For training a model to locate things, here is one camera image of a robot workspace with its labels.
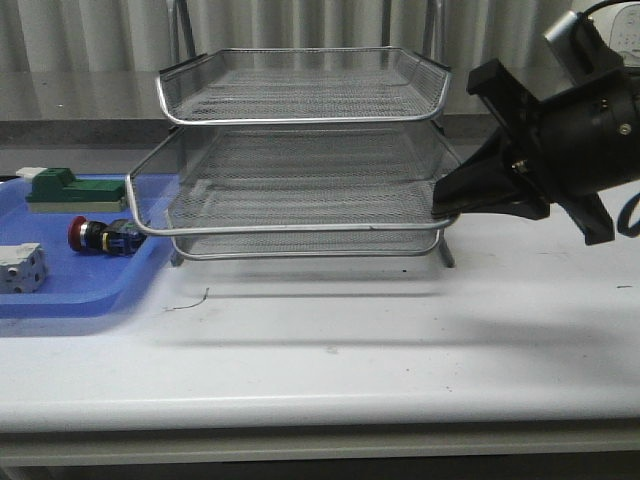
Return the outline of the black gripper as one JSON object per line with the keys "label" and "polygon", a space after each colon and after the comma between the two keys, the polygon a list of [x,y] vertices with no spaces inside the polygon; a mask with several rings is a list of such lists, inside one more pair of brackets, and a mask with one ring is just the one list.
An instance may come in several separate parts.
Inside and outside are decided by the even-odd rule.
{"label": "black gripper", "polygon": [[436,182],[432,216],[541,220],[557,203],[586,244],[613,240],[613,220],[598,193],[639,177],[638,77],[614,70],[540,101],[492,59],[469,73],[467,92],[481,99],[509,137],[491,135]]}

